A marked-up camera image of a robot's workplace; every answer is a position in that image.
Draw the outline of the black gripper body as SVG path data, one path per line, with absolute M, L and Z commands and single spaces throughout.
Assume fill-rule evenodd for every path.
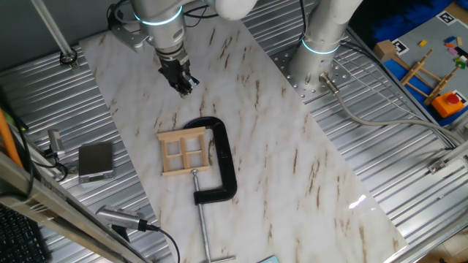
M 175 89 L 176 84 L 185 84 L 184 75 L 191 75 L 189 57 L 187 54 L 177 56 L 158 55 L 161 67 L 159 72 L 167 79 L 169 85 Z

